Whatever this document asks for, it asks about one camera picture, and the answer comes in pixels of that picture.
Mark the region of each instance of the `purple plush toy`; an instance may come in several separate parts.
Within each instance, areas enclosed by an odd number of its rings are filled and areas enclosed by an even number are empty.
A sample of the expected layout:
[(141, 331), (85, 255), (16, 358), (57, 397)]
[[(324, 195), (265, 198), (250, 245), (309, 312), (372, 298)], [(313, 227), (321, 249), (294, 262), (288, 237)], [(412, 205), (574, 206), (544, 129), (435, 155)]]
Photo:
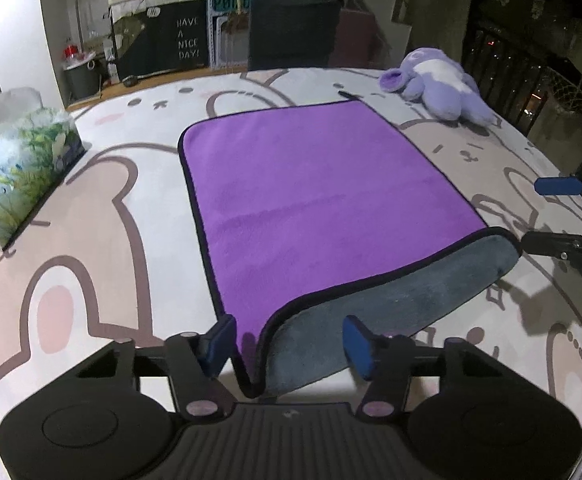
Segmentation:
[(479, 126), (496, 122), (474, 79), (438, 48), (418, 48), (408, 54), (399, 68), (382, 74), (380, 87), (385, 92), (401, 91), (407, 101), (422, 98), (428, 111), (444, 121), (462, 116)]

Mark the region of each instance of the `trash can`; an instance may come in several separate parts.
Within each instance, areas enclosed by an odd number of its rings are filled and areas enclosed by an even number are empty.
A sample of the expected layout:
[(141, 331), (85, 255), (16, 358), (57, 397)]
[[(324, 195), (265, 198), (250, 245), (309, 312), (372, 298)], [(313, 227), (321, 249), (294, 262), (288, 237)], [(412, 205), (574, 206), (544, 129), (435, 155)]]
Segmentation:
[(71, 91), (71, 99), (79, 101), (100, 91), (100, 71), (92, 57), (65, 67), (66, 83)]

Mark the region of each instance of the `red object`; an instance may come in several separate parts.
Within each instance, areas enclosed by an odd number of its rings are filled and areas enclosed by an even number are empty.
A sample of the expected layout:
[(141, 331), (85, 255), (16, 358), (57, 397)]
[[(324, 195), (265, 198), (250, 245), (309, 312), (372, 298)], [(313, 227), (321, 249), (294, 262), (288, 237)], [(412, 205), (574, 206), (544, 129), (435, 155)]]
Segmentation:
[(77, 45), (69, 45), (64, 49), (64, 57), (69, 59), (71, 56), (75, 56), (78, 53)]

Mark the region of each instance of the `plastic tissue package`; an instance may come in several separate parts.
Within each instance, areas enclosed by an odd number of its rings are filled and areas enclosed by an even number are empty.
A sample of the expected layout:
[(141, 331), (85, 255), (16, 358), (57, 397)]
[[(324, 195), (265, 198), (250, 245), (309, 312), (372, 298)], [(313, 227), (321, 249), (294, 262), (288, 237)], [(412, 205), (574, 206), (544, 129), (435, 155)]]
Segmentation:
[(23, 88), (0, 95), (0, 250), (84, 153), (74, 121)]

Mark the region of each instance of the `screw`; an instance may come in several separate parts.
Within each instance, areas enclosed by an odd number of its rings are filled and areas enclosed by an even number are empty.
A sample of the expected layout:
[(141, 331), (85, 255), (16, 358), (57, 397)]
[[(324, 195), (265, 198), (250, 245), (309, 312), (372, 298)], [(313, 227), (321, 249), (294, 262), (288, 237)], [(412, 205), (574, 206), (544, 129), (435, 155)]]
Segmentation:
[(367, 416), (389, 416), (395, 411), (395, 408), (389, 402), (372, 400), (362, 406), (362, 411)]
[(212, 400), (194, 400), (186, 405), (186, 411), (193, 416), (209, 416), (218, 410)]

